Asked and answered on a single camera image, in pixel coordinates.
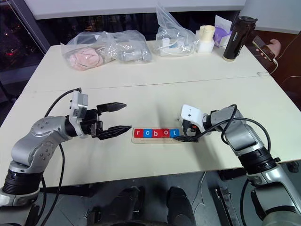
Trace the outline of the bystander bare hand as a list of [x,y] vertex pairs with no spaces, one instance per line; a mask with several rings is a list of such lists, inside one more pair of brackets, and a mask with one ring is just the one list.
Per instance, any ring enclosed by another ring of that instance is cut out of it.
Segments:
[[275,57],[277,57],[279,55],[280,50],[281,50],[281,43],[277,39],[271,39],[268,47],[275,54]]

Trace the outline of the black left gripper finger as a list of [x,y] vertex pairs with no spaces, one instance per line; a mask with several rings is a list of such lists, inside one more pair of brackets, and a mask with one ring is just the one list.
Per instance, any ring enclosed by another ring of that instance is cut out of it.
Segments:
[[97,111],[98,113],[115,112],[125,107],[127,107],[127,104],[120,103],[120,102],[112,102],[112,103],[97,105]]
[[110,127],[107,130],[100,130],[99,132],[97,132],[97,138],[99,138],[99,140],[106,140],[109,138],[113,138],[113,137],[117,137],[127,131],[129,131],[132,128],[132,126],[114,126],[114,127]]

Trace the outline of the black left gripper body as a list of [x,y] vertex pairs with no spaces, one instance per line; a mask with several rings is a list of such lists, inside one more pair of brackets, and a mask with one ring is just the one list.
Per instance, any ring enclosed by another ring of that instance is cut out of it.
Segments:
[[80,125],[83,133],[90,135],[92,138],[100,138],[103,132],[103,122],[99,120],[99,114],[96,109],[87,110]]

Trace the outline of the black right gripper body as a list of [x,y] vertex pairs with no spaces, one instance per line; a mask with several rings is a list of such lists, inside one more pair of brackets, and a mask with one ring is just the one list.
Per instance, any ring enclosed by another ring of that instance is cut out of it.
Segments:
[[183,133],[184,133],[185,137],[189,137],[187,134],[188,131],[195,133],[195,135],[200,134],[199,128],[196,125],[192,124],[188,120],[182,121],[182,129],[183,129]]

